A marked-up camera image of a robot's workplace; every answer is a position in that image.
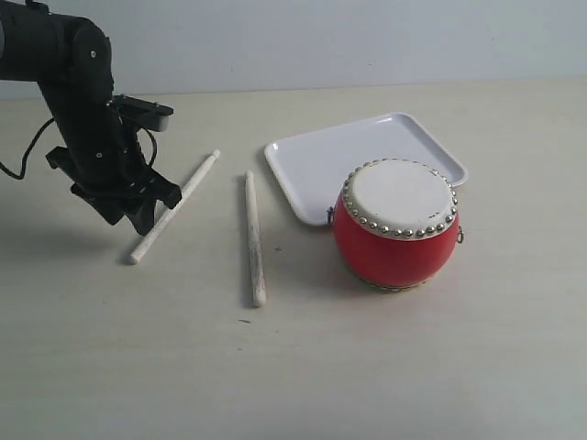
white wall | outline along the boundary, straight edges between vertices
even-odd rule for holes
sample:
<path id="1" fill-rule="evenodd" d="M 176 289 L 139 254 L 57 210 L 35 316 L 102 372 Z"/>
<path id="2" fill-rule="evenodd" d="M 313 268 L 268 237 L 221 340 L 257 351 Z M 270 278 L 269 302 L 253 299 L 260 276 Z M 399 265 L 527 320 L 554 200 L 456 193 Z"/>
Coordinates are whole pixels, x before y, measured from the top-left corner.
<path id="1" fill-rule="evenodd" d="M 129 94 L 587 73 L 584 0 L 45 1 L 106 32 Z"/>

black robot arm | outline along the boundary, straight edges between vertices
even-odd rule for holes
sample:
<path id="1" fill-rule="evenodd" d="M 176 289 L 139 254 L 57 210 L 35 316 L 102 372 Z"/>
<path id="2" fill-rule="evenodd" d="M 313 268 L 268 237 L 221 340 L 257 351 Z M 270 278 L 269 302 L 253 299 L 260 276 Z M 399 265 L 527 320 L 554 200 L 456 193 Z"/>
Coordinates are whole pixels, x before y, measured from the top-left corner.
<path id="1" fill-rule="evenodd" d="M 0 80 L 34 82 L 59 128 L 66 148 L 47 155 L 53 169 L 74 182 L 72 193 L 109 224 L 123 216 L 146 235 L 157 201 L 173 208 L 181 189 L 152 168 L 170 107 L 124 95 L 113 96 L 109 39 L 92 21 L 52 14 L 37 2 L 0 0 Z M 154 154 L 145 161 L 138 132 L 144 129 Z"/>

table surface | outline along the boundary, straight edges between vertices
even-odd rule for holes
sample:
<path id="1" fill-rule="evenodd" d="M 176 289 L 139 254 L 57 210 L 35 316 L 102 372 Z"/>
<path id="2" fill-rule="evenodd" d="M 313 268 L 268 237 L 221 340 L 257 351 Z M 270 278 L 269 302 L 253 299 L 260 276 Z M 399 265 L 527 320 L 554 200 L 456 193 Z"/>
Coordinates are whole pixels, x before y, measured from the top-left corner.
<path id="1" fill-rule="evenodd" d="M 157 169 L 221 159 L 145 259 L 44 154 L 0 185 L 0 436 L 12 439 L 583 439 L 587 78 L 158 96 Z M 470 171 L 466 240 L 397 295 L 301 225 L 264 145 L 390 111 Z M 0 103 L 17 168 L 41 101 Z M 256 173 L 268 304 L 250 307 L 244 180 Z"/>

white tray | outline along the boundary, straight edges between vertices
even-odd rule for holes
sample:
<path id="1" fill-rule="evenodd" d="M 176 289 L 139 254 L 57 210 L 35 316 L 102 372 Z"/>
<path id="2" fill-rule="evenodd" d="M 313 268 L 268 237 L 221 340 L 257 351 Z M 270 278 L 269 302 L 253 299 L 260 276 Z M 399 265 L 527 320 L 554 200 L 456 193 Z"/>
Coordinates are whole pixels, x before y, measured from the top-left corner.
<path id="1" fill-rule="evenodd" d="M 311 226 L 327 225 L 327 211 L 347 175 L 364 162 L 417 160 L 447 176 L 454 186 L 467 170 L 413 117 L 390 113 L 272 142 L 265 157 L 293 211 Z"/>

red drum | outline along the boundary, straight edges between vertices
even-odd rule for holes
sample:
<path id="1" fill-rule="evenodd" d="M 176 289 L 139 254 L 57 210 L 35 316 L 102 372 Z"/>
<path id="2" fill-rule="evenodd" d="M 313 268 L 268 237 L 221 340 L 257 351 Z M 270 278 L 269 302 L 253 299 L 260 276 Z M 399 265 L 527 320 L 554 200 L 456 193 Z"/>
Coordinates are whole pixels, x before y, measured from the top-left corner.
<path id="1" fill-rule="evenodd" d="M 350 268 L 388 289 L 433 277 L 460 239 L 457 197 L 447 179 L 421 163 L 375 160 L 344 182 L 334 235 Z"/>

